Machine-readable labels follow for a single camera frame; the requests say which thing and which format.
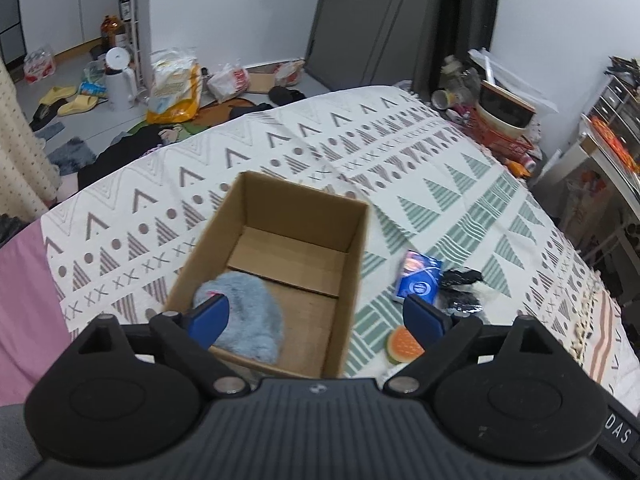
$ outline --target ribbed gray panel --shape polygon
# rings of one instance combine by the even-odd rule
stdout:
[[[318,393],[318,384],[326,390]],[[214,404],[193,435],[153,460],[116,470],[89,470],[48,462],[30,478],[604,480],[607,477],[587,459],[533,469],[478,458],[442,436],[420,402],[386,397],[373,380],[318,383],[266,379],[248,397]]]

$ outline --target watermelon toy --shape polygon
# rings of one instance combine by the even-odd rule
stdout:
[[[410,363],[424,354],[424,350],[404,325],[400,325],[389,334],[386,340],[386,354],[395,364]]]

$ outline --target fluffy blue fur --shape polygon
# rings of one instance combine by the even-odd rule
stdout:
[[[229,323],[215,345],[242,357],[275,364],[284,324],[280,307],[262,280],[244,272],[226,272],[200,286],[193,306],[208,300],[212,290],[229,300]]]

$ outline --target pink fabric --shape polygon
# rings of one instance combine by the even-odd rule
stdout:
[[[0,406],[24,402],[70,341],[38,220],[0,248]]]

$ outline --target curtain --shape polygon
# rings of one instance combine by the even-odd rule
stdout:
[[[0,60],[0,214],[33,221],[49,210],[59,185],[58,168],[27,124]]]

